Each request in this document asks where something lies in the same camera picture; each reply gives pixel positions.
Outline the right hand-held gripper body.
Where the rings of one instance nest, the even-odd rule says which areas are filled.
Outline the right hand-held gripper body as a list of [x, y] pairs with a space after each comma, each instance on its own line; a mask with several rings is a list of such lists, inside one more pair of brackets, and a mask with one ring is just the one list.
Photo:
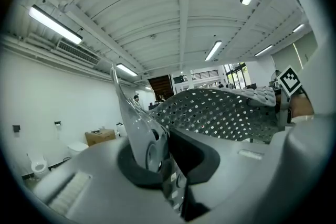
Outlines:
[[302, 84], [297, 73], [289, 65], [277, 78], [280, 87], [280, 105], [278, 113], [278, 127], [291, 126], [290, 101], [292, 95], [301, 88]]

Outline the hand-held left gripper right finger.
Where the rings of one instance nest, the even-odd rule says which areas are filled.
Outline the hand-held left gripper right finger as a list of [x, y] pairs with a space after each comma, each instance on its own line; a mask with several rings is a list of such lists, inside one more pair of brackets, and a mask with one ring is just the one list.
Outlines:
[[168, 223], [303, 222], [332, 158], [332, 116], [316, 116], [268, 145], [172, 130], [187, 177], [182, 213]]

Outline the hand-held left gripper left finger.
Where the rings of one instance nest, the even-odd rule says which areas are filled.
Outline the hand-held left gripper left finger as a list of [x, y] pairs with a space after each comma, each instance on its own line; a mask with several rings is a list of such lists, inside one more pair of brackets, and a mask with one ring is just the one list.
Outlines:
[[127, 138], [91, 146], [45, 176], [34, 188], [62, 223], [184, 223], [171, 187], [140, 188], [118, 168]]

